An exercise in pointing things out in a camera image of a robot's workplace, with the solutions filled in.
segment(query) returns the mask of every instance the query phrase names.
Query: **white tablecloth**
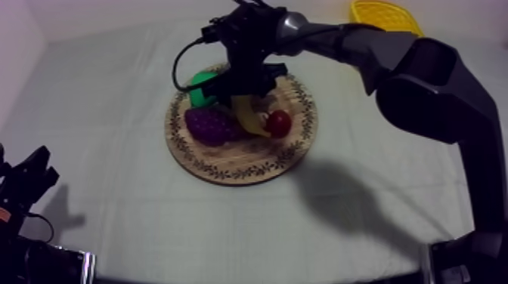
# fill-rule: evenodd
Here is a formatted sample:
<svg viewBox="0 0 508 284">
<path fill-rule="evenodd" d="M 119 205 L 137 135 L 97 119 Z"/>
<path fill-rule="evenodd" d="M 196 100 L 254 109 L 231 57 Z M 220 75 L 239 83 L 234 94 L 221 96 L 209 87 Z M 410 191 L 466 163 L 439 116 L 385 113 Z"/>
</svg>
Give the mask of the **white tablecloth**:
<svg viewBox="0 0 508 284">
<path fill-rule="evenodd" d="M 11 163 L 41 145 L 51 151 L 61 178 L 33 211 L 54 223 L 54 243 L 96 253 L 99 274 L 113 278 L 332 283 L 415 270 L 420 246 L 471 230 L 456 146 L 393 127 L 353 68 L 313 54 L 270 58 L 287 63 L 317 104 L 316 141 L 293 173 L 240 188 L 188 174 L 167 149 L 163 121 L 173 58 L 204 24 L 50 45 L 0 141 Z M 508 105 L 495 79 L 508 74 L 506 52 L 464 49 Z M 180 80 L 224 59 L 221 45 L 195 48 Z M 47 231 L 31 222 L 23 233 Z"/>
</svg>

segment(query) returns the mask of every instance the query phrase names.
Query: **wooden plate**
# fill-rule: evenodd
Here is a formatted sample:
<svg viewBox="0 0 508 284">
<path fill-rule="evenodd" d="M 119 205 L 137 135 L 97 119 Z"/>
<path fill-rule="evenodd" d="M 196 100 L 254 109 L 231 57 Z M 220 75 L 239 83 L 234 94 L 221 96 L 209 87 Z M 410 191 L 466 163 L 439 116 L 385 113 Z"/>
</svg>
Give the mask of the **wooden plate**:
<svg viewBox="0 0 508 284">
<path fill-rule="evenodd" d="M 226 68 L 220 64 L 206 71 L 220 73 Z M 164 122 L 166 143 L 182 167 L 214 184 L 256 184 L 283 174 L 307 153 L 318 129 L 312 96 L 290 74 L 278 77 L 277 88 L 253 106 L 255 111 L 282 109 L 291 115 L 291 132 L 282 139 L 256 137 L 207 147 L 194 140 L 187 130 L 184 113 L 190 107 L 188 94 L 178 92 L 173 97 Z"/>
</svg>

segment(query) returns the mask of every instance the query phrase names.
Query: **yellow basket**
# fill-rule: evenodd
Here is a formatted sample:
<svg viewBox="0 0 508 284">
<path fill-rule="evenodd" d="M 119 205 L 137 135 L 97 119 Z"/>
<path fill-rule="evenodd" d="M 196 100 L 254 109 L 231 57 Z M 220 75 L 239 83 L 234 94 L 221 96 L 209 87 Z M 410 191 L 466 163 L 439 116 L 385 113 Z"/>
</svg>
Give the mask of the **yellow basket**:
<svg viewBox="0 0 508 284">
<path fill-rule="evenodd" d="M 351 3 L 349 17 L 353 23 L 368 23 L 387 31 L 405 31 L 423 36 L 411 13 L 392 3 L 355 0 Z"/>
</svg>

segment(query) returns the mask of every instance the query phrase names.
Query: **white wall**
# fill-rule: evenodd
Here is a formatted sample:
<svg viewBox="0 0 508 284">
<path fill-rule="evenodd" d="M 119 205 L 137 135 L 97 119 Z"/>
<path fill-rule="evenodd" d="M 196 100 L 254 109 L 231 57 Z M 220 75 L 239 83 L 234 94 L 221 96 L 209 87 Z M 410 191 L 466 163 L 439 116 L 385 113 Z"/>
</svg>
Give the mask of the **white wall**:
<svg viewBox="0 0 508 284">
<path fill-rule="evenodd" d="M 391 0 L 408 8 L 424 32 L 503 42 L 507 0 Z M 312 18 L 347 20 L 350 0 L 266 0 Z M 231 0 L 29 0 L 50 41 L 160 20 L 208 20 L 231 11 Z"/>
<path fill-rule="evenodd" d="M 0 1 L 0 128 L 46 45 L 24 0 Z"/>
</svg>

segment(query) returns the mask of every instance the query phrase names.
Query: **red tomato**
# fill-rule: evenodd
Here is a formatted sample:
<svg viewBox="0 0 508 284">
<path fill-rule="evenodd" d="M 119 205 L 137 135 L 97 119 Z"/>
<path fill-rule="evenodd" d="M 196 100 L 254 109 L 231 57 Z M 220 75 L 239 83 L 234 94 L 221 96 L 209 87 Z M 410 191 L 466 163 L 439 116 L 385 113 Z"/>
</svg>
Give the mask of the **red tomato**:
<svg viewBox="0 0 508 284">
<path fill-rule="evenodd" d="M 266 120 L 265 130 L 273 138 L 285 137 L 291 130 L 291 117 L 283 110 L 275 110 Z"/>
</svg>

